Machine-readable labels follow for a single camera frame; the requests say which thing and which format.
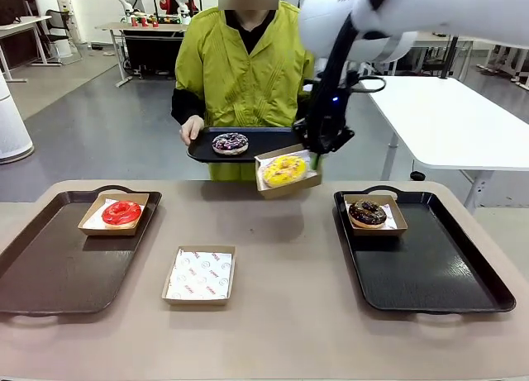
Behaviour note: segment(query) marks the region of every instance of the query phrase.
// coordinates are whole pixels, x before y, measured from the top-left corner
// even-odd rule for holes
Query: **hand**
[[[197,138],[198,133],[203,128],[204,120],[198,115],[192,115],[182,125],[182,129],[180,129],[180,138],[182,139],[185,145],[189,146],[191,144],[191,141]]]

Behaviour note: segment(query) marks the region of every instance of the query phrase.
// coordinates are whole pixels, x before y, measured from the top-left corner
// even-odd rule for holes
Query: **brown tray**
[[[32,317],[95,313],[116,297],[162,197],[149,201],[134,236],[86,236],[79,221],[107,190],[59,193],[0,255],[0,312]]]

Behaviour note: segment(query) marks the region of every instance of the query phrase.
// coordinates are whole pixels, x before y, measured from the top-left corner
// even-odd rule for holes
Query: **red icing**
[[[113,203],[102,213],[102,220],[113,226],[120,226],[140,218],[140,205],[134,202],[120,201]]]

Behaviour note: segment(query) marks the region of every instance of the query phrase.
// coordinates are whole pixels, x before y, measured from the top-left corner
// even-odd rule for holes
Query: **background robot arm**
[[[520,16],[529,0],[305,0],[299,15],[303,44],[318,57],[328,57],[322,81],[312,90],[308,114],[294,130],[317,154],[336,151],[354,133],[347,128],[348,97],[361,78],[351,75],[338,88],[344,63],[389,62],[412,47],[415,33],[436,31],[528,46],[529,27]]]

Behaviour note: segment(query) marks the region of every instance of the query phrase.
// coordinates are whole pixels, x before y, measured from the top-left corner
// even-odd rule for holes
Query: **black tray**
[[[86,236],[78,224],[98,195],[59,193],[0,255],[0,312],[33,317],[95,313],[116,297],[161,199],[149,200],[134,236]]]
[[[241,133],[248,137],[248,150],[244,154],[224,156],[213,148],[213,139],[223,133]],[[299,139],[290,127],[210,127],[204,129],[188,148],[188,155],[198,162],[252,164],[257,155],[291,145]]]
[[[345,194],[391,191],[408,229],[400,237],[355,236]],[[360,288],[383,311],[508,312],[516,300],[433,193],[378,186],[334,195]]]

